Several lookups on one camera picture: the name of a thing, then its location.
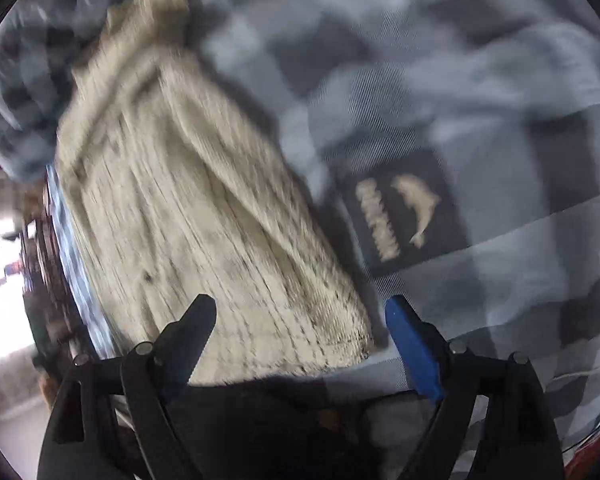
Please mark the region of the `cream fuzzy checked garment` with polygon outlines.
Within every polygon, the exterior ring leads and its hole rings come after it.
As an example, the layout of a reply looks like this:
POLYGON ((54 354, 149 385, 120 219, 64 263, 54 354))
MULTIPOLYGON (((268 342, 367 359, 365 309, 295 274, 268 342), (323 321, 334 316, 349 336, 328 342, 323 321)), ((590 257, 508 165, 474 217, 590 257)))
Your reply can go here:
POLYGON ((363 362, 362 300, 278 149, 186 49, 188 19, 187 0, 113 6, 59 122, 59 186, 109 325, 153 340, 212 297, 194 385, 363 362))

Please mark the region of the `blue grey checkered bedsheet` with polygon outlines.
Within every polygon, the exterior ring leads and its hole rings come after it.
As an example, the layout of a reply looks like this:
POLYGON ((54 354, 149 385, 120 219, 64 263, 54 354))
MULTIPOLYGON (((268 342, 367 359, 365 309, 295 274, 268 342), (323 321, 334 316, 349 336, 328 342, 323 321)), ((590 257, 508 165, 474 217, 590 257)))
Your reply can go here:
MULTIPOLYGON (((121 0, 0 0, 0 164, 50 171, 121 0)), ((189 0, 187 43, 284 159, 372 308, 527 353, 562 446, 600 434, 600 2, 189 0)))

